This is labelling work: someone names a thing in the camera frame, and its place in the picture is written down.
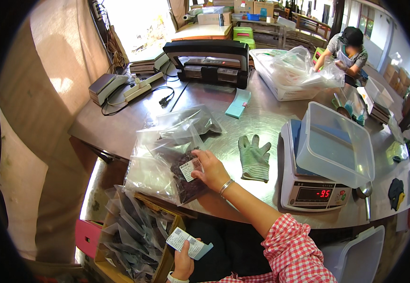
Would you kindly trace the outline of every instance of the green striped glove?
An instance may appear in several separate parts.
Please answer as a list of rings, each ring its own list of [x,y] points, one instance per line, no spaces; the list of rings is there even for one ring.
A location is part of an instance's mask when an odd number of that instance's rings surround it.
[[[258,147],[260,138],[254,135],[252,144],[249,143],[247,136],[241,136],[238,139],[239,158],[242,165],[242,176],[244,180],[257,180],[268,182],[269,177],[269,153],[271,143],[266,143],[261,148]]]

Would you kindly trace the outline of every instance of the qr code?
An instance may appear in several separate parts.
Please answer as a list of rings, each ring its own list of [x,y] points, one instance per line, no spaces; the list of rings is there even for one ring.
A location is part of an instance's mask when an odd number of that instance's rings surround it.
[[[192,165],[194,166],[194,169],[197,169],[197,168],[201,168],[201,167],[202,167],[202,164],[201,164],[201,162],[200,162],[198,159],[193,160],[193,161],[192,161]]]

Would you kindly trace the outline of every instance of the red checkered sleeve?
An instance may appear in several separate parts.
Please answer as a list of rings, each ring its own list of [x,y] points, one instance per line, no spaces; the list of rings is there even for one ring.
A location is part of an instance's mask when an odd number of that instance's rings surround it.
[[[323,253],[309,237],[309,232],[309,225],[298,223],[289,213],[273,224],[262,246],[274,281],[337,282],[323,266]]]

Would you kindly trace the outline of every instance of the silver bracelet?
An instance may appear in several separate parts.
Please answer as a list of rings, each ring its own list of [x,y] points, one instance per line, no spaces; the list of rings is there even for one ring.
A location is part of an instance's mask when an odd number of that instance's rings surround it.
[[[222,196],[222,194],[224,193],[224,190],[227,189],[228,186],[230,186],[231,183],[233,183],[234,180],[232,178],[230,178],[230,180],[227,181],[227,183],[225,183],[222,188],[219,190],[219,195]]]

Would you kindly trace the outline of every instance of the wristwatch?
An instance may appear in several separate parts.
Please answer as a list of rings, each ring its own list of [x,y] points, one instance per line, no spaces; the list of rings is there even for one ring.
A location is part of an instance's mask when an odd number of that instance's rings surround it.
[[[189,283],[189,280],[178,280],[177,278],[172,277],[172,275],[171,275],[172,272],[173,271],[169,272],[169,274],[168,274],[168,280],[171,283]]]

